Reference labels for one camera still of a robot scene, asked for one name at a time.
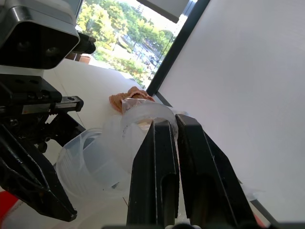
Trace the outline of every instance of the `clear plastic cup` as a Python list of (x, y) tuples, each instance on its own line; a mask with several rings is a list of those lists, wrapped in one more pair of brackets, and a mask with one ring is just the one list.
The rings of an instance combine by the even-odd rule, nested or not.
[(129, 187), (119, 185), (128, 174), (102, 141), (102, 130), (89, 129), (67, 143), (56, 163), (65, 191), (76, 198), (123, 197)]

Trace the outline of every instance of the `transparent plastic container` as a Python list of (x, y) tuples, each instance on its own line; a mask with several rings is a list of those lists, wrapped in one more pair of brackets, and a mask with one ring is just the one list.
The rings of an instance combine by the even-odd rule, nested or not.
[(59, 155), (56, 171), (65, 191), (76, 198), (123, 197), (128, 189), (119, 185), (128, 174), (103, 144), (100, 129), (86, 130), (67, 143)]
[(147, 103), (129, 109), (123, 116), (112, 116), (102, 129), (86, 130), (67, 143), (56, 164), (65, 191), (84, 200), (97, 195), (103, 199), (126, 196), (133, 159), (147, 134), (137, 124), (157, 118), (168, 120), (177, 136), (173, 112), (162, 104)]

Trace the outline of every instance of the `red object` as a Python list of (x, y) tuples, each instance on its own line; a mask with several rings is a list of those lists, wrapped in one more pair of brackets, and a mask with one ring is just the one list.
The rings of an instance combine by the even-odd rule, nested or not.
[(17, 198), (14, 197), (9, 192), (0, 192), (0, 228), (1, 223), (4, 220), (4, 217), (8, 213), (8, 211), (11, 209), (11, 207), (14, 206), (14, 204), (17, 202)]
[(254, 214), (254, 217), (256, 219), (256, 222), (259, 226), (261, 226), (262, 228), (265, 228), (266, 225), (264, 225), (264, 223), (259, 219), (259, 217), (257, 215)]

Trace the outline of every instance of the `white surface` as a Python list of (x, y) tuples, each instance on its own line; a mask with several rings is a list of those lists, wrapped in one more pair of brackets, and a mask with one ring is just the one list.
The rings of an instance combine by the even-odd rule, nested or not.
[[(80, 62), (63, 60), (55, 69), (44, 72), (46, 79), (63, 96), (77, 95), (84, 100), (84, 107), (78, 114), (69, 114), (82, 123), (85, 128), (102, 126), (110, 115), (119, 114), (109, 104), (109, 96), (127, 92), (133, 86), (140, 86), (133, 80), (126, 79), (120, 72), (90, 66)], [(61, 147), (54, 141), (48, 142), (45, 156), (56, 162)], [(107, 225), (126, 222), (127, 205), (123, 198), (117, 199), (107, 208), (85, 220), (79, 228), (95, 229)], [(26, 204), (22, 204), (5, 222), (5, 229), (51, 229), (58, 220), (41, 216)]]
[(159, 90), (279, 221), (305, 220), (304, 11), (303, 0), (212, 0)]

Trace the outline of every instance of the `tan cloth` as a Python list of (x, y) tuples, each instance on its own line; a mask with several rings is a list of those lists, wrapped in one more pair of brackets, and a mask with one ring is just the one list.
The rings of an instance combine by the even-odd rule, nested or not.
[(122, 100), (126, 98), (148, 99), (150, 101), (155, 102), (155, 100), (151, 96), (149, 96), (146, 91), (140, 90), (136, 86), (129, 89), (127, 93), (119, 93), (119, 94), (111, 95), (109, 97), (109, 102), (115, 110), (122, 113)]

